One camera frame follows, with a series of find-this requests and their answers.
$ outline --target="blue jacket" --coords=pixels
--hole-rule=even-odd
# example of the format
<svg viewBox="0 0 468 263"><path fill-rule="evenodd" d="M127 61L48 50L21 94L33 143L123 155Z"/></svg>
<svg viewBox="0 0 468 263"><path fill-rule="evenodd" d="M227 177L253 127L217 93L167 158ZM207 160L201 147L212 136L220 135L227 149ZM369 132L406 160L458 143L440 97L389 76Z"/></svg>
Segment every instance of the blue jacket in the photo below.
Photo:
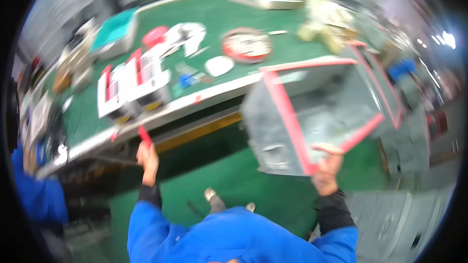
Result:
<svg viewBox="0 0 468 263"><path fill-rule="evenodd" d="M130 218L127 249L131 263L355 263L357 240L356 227L347 226L308 243L244 207L210 214L184 228L170 224L155 205L139 201Z"/></svg>
<svg viewBox="0 0 468 263"><path fill-rule="evenodd" d="M52 179L38 181L27 175L23 169L23 149L19 143L12 160L18 194L29 218L43 224L67 223L67 206L60 182Z"/></svg>

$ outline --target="black sleeve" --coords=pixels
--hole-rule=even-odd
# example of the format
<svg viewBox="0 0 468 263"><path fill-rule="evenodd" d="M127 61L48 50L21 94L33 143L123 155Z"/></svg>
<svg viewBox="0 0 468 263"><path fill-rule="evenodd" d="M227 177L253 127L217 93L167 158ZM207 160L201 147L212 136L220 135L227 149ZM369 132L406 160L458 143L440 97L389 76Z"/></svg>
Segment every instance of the black sleeve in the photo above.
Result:
<svg viewBox="0 0 468 263"><path fill-rule="evenodd" d="M355 225L344 202L342 190L329 196L320 196L317 212L322 235L340 227Z"/></svg>
<svg viewBox="0 0 468 263"><path fill-rule="evenodd" d="M162 208L161 191L159 185L155 184L153 187L142 185L140 187L140 193L138 195L138 201L148 201L157 208Z"/></svg>

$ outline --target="hand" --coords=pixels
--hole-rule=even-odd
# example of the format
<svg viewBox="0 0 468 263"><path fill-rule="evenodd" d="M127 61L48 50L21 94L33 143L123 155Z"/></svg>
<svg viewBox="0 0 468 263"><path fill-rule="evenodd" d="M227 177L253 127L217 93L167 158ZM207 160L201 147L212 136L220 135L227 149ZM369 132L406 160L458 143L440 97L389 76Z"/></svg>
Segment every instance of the hand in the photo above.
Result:
<svg viewBox="0 0 468 263"><path fill-rule="evenodd" d="M155 151L155 145L142 141L137 152L138 164L143 167L143 185L153 186L156 183L156 173L159 167L159 157Z"/></svg>
<svg viewBox="0 0 468 263"><path fill-rule="evenodd" d="M328 143L315 143L311 147L329 154L327 158L320 159L319 169L313 175L312 183L320 196L331 195L338 190L336 174L343 163L344 151Z"/></svg>

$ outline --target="cardboard box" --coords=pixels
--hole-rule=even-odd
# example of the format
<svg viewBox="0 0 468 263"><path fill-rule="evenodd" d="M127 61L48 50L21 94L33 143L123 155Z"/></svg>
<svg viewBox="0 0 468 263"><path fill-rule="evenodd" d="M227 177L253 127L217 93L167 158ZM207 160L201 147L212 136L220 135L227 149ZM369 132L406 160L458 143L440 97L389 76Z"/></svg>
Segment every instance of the cardboard box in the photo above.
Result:
<svg viewBox="0 0 468 263"><path fill-rule="evenodd" d="M171 73L163 71L159 54L150 49L141 57L132 57L126 64L128 82L132 87L127 100L142 111L152 111L172 100L168 88Z"/></svg>
<svg viewBox="0 0 468 263"><path fill-rule="evenodd" d="M104 69L97 82L97 113L99 118L108 117L117 123L136 118L139 109L127 102L130 89L125 64L118 65L112 72L110 65Z"/></svg>

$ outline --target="green workbench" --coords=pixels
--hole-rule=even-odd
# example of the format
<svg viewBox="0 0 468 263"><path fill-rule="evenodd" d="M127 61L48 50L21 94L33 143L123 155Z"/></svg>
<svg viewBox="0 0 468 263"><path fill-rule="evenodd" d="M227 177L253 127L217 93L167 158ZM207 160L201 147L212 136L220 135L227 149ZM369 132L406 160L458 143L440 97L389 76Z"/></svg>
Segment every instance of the green workbench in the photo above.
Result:
<svg viewBox="0 0 468 263"><path fill-rule="evenodd" d="M247 76L258 71L258 68L262 66L308 60L329 54L328 49L322 43L302 42L297 38L296 31L305 20L304 9L262 10L229 2L229 0L167 0L167 3L159 2L157 4L159 5L155 7L149 5L141 8L138 12L138 30L129 53L110 61L98 61L94 64L91 85L84 92L75 96L64 115L69 148L113 125L110 120L97 117L97 80L108 64L116 67L125 62L133 51L142 47L141 39L156 26L171 27L181 22L201 22L207 28L206 37L200 48L210 46L208 50L193 59L186 59L183 49L179 49L164 60L164 67L173 72L171 89L174 98L187 96L208 87ZM204 63L212 57L222 55L220 46L222 35L238 27L252 27L265 29L265 31L286 30L288 33L270 37L273 43L273 52L263 63L236 64L230 72L215 78L212 84L197 83L183 91L173 89L173 85L176 83L175 75L177 75L176 64L184 61L191 67L206 73ZM45 90L49 89L51 92L54 78L55 72L48 75L44 82ZM71 91L67 89L61 96L57 96L57 102L63 103L70 95Z"/></svg>

